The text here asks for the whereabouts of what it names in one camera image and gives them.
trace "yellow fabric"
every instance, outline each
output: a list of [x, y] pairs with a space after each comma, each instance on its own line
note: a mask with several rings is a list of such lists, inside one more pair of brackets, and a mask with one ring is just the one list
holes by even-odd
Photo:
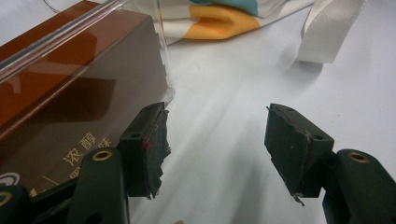
[[183, 38], [224, 39], [260, 27], [256, 19], [234, 7], [191, 5], [190, 14], [200, 20], [191, 26]]

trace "teal patch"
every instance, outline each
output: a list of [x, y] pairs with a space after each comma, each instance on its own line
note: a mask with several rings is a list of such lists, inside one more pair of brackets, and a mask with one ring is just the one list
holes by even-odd
[[237, 7], [253, 16], [257, 16], [259, 14], [256, 0], [190, 0], [190, 1], [195, 4], [216, 3], [229, 7]]

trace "circular logo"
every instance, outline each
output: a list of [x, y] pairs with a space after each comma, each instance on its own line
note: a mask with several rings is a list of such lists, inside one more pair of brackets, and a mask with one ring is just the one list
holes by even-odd
[[13, 186], [20, 182], [20, 175], [16, 173], [6, 173], [0, 175], [0, 186]]

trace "clear plastic case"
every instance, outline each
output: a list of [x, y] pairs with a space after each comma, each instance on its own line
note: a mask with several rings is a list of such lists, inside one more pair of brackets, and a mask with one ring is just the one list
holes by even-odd
[[146, 105], [174, 95], [159, 2], [12, 1], [1, 9], [0, 184], [31, 196], [115, 147]]

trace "white strap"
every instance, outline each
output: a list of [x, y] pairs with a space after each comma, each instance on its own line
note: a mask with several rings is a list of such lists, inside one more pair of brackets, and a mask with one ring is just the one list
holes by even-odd
[[366, 0], [318, 0], [304, 25], [297, 60], [332, 63]]

